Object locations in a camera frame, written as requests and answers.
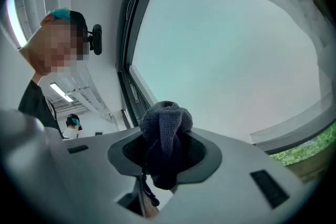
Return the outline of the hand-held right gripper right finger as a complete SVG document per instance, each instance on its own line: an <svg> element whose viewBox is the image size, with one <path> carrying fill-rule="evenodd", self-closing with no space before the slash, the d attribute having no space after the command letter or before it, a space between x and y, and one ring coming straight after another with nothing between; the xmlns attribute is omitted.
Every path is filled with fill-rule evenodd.
<svg viewBox="0 0 336 224"><path fill-rule="evenodd" d="M206 130L192 131L214 142L222 153L216 172L200 184L179 185L154 218L157 224L283 224L307 202L317 187L261 149ZM273 208L251 174L266 171L289 198Z"/></svg>

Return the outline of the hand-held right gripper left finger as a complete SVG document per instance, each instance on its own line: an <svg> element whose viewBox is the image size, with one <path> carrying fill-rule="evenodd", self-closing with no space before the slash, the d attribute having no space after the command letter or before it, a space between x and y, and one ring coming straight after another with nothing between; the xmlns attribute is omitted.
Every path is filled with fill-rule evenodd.
<svg viewBox="0 0 336 224"><path fill-rule="evenodd" d="M0 166L22 224L148 224L118 204L134 178L108 161L112 137L64 141L57 130L19 111L0 110Z"/></svg>

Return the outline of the dark blue cloth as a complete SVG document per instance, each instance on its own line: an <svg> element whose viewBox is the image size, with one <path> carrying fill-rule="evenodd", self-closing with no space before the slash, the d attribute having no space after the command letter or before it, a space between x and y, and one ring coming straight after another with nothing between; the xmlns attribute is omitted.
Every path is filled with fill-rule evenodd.
<svg viewBox="0 0 336 224"><path fill-rule="evenodd" d="M144 193L152 206L160 202L146 183L152 178L156 188L171 190L176 176L185 165L180 136L193 127L192 116L185 108L172 101L161 101L150 107L139 122L146 151L142 170Z"/></svg>

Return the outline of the white ceiling pipes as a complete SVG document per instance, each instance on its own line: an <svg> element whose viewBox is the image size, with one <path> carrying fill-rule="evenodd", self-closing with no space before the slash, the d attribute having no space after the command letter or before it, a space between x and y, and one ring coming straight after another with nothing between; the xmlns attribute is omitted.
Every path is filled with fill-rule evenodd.
<svg viewBox="0 0 336 224"><path fill-rule="evenodd" d="M79 63L75 67L66 68L64 72L58 73L55 84L61 90L65 100L79 102L87 110L119 129L116 118L99 94L85 63Z"/></svg>

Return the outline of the black printed t-shirt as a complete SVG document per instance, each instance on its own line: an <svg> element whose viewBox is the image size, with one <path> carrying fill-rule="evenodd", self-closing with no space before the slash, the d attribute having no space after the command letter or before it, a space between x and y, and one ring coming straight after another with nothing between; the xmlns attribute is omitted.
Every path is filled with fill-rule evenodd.
<svg viewBox="0 0 336 224"><path fill-rule="evenodd" d="M62 139L64 138L57 121L57 113L53 104L44 96L41 88L33 80L28 84L18 110L39 119L44 127L56 129L60 137Z"/></svg>

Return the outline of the long ceiling light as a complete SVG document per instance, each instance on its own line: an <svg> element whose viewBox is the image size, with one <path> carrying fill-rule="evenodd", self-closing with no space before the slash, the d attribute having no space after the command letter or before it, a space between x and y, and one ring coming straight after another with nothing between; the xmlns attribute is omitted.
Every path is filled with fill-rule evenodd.
<svg viewBox="0 0 336 224"><path fill-rule="evenodd" d="M69 103L73 102L73 99L67 96L56 83L51 83L50 87L67 102Z"/></svg>
<svg viewBox="0 0 336 224"><path fill-rule="evenodd" d="M16 10L15 0L6 0L7 13L9 21L14 32L14 35L18 41L20 47L24 47L27 44L27 39L24 35L23 29L19 22L18 13Z"/></svg>

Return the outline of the green outdoor bushes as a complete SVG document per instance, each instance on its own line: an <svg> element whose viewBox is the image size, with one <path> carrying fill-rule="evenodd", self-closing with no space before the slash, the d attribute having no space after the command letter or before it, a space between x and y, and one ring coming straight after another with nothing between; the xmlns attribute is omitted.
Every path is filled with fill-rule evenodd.
<svg viewBox="0 0 336 224"><path fill-rule="evenodd" d="M289 150L272 154L270 157L288 166L312 157L336 141L336 122L313 139Z"/></svg>

